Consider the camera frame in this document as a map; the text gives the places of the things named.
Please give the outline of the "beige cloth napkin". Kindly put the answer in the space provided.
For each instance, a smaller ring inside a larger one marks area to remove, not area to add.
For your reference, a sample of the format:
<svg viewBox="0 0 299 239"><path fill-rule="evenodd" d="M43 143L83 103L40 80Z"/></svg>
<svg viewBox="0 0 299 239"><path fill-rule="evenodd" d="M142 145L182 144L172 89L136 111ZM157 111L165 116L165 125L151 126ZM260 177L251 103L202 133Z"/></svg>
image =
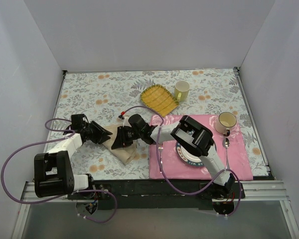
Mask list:
<svg viewBox="0 0 299 239"><path fill-rule="evenodd" d="M103 143L103 146L105 146L113 155L115 155L124 165L127 165L129 162L131 162L134 159L137 153L137 145L136 143L133 143L131 146L125 148L111 149L117 137L117 128L119 126L120 124L109 125L104 127L104 129L111 132L112 135L110 135L109 140Z"/></svg>

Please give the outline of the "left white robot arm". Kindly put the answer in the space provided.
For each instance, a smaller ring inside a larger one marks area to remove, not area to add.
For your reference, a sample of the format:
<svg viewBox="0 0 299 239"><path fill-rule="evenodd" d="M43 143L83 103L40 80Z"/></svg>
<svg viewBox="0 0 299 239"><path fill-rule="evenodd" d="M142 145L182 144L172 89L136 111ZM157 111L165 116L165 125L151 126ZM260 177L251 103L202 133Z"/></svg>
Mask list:
<svg viewBox="0 0 299 239"><path fill-rule="evenodd" d="M34 188L37 197L72 194L79 191L85 199L95 196L96 187L90 174L74 174L70 158L85 142L102 144L112 133L96 122L80 120L71 123L63 133L65 138L51 150L34 157Z"/></svg>

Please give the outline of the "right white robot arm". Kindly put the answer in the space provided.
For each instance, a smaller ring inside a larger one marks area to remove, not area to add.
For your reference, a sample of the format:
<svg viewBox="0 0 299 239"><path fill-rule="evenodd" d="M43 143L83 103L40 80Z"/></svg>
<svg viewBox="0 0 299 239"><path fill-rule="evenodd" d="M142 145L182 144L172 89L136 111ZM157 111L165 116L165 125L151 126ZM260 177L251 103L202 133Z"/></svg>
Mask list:
<svg viewBox="0 0 299 239"><path fill-rule="evenodd" d="M192 117L185 115L179 121L168 125L149 125L140 115L132 115L128 119L128 125L118 127L111 149L128 147L137 139L148 145L155 145L156 150L160 143L176 140L187 152L198 157L207 168L212 180L202 189L192 193L177 189L162 171L166 182L176 192L192 196L207 191L217 199L229 197L233 193L236 177L230 169L225 168L217 155L212 131Z"/></svg>

